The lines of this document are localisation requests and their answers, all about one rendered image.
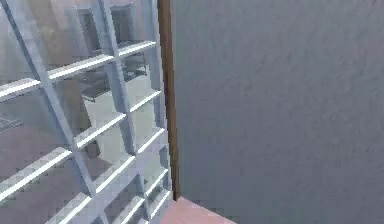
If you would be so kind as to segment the white framed glass door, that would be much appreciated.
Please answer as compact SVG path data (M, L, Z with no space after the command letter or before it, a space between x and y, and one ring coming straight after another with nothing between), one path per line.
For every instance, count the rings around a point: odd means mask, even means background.
M0 0L0 224L160 224L156 0Z

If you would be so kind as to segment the brown wooden door frame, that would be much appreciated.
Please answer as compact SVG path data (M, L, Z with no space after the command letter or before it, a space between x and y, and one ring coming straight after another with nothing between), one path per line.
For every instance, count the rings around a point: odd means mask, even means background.
M167 116L167 129L172 173L173 200L180 197L177 125L175 107L175 82L172 49L171 0L157 0L159 16L160 45L164 74L164 93Z

